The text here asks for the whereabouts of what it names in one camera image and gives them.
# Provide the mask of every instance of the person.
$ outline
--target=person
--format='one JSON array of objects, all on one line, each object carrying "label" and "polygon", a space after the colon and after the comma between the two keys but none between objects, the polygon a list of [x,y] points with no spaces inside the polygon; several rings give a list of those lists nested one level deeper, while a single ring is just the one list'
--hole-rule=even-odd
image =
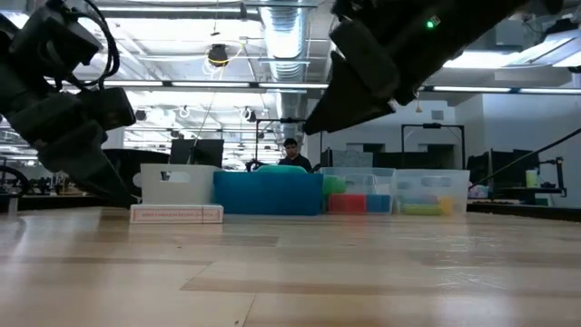
[{"label": "person", "polygon": [[293,138],[284,141],[284,150],[286,151],[286,158],[279,161],[279,165],[295,165],[304,168],[307,173],[312,170],[309,159],[300,155],[299,144]]}]

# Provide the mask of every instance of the desk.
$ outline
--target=desk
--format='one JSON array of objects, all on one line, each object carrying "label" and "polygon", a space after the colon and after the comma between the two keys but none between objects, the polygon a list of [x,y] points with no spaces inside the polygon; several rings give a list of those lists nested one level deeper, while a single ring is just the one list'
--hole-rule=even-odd
[{"label": "desk", "polygon": [[127,211],[102,208],[2,217],[3,325],[581,321],[579,224],[480,213],[225,220],[129,225]]}]

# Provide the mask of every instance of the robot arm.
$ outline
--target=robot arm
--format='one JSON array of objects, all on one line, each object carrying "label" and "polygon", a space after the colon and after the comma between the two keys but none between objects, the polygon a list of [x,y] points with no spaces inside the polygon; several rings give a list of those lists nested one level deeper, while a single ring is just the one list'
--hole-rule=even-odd
[{"label": "robot arm", "polygon": [[[89,64],[102,46],[78,23],[82,16],[102,27],[110,52],[102,78],[86,84],[73,70]],[[46,169],[68,173],[87,192],[129,206],[136,201],[101,150],[105,131],[135,123],[124,90],[103,88],[104,78],[119,69],[111,40],[104,19],[69,9],[62,0],[48,0],[22,30],[0,15],[0,114],[37,150]],[[61,91],[62,81],[81,92]]]},{"label": "robot arm", "polygon": [[[304,125],[336,132],[394,113],[444,63],[529,0],[337,0],[330,85]],[[558,13],[563,0],[543,0]]]}]

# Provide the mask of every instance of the pipe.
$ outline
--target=pipe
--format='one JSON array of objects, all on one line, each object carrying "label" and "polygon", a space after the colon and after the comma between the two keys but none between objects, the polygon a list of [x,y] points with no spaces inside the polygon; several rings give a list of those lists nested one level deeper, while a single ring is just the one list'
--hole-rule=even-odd
[{"label": "pipe", "polygon": [[[269,57],[299,59],[304,53],[307,12],[302,8],[262,7],[264,40]],[[276,82],[303,82],[305,65],[293,62],[271,63],[272,78]],[[307,98],[305,94],[277,94],[279,118],[302,119],[306,116]],[[297,138],[296,124],[281,126],[284,138]]]},{"label": "pipe", "polygon": [[260,22],[261,16],[257,9],[242,9],[241,7],[153,7],[125,8],[107,6],[101,9],[106,18],[137,18],[137,19],[216,19],[242,20]]}]

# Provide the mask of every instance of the blue foam block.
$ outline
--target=blue foam block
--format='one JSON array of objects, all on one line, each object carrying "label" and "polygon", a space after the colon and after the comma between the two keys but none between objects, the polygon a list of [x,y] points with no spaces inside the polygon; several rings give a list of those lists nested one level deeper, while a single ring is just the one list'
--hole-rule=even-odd
[{"label": "blue foam block", "polygon": [[391,213],[391,196],[368,194],[366,209],[368,213]]}]

